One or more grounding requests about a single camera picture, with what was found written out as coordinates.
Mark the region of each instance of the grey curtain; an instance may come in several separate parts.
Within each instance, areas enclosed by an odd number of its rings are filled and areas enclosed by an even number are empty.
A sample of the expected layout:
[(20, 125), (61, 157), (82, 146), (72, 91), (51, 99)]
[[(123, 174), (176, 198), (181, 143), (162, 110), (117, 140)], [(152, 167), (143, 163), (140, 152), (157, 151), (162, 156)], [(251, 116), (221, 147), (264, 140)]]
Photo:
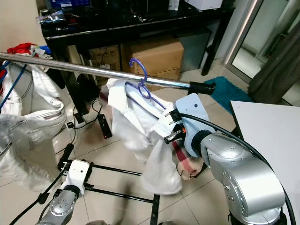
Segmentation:
[(249, 96), (256, 102), (276, 104), (300, 78), (300, 22), (251, 80)]

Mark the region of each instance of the white box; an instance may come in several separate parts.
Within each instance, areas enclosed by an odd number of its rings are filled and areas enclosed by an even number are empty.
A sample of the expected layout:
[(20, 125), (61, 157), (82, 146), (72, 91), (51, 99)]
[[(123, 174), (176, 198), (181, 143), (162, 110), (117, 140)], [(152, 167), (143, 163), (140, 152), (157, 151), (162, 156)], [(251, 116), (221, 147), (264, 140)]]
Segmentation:
[(223, 0), (184, 0), (198, 10), (220, 8)]
[(178, 10), (179, 0), (169, 0), (169, 10)]

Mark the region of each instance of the white jeans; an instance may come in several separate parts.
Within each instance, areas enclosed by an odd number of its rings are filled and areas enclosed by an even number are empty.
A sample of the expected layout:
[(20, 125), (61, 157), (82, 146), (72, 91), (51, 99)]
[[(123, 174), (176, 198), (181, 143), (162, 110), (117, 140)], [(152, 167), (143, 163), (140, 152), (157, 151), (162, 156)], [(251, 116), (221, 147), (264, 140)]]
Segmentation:
[[(2, 99), (20, 70), (7, 66)], [(44, 191), (59, 174), (52, 138), (65, 121), (60, 88), (38, 67), (27, 67), (0, 114), (0, 176)]]

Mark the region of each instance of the plaid fabric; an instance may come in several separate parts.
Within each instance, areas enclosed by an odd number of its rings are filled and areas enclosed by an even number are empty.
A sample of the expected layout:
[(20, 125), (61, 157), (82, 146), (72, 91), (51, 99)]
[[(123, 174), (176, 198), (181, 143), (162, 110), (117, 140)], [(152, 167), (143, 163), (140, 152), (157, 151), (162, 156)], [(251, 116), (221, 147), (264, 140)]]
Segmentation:
[(183, 180), (189, 180), (192, 177), (196, 178), (207, 167), (201, 157), (196, 158), (188, 154), (184, 148), (183, 140), (172, 142), (172, 146), (172, 159)]

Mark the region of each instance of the white table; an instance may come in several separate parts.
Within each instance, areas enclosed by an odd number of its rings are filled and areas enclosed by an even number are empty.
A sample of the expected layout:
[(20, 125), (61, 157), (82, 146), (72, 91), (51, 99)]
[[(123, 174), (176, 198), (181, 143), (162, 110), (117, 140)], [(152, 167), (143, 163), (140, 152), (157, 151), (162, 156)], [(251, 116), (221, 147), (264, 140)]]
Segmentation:
[[(300, 225), (300, 107), (231, 101), (243, 139), (272, 166)], [(284, 213), (289, 221), (286, 206)]]

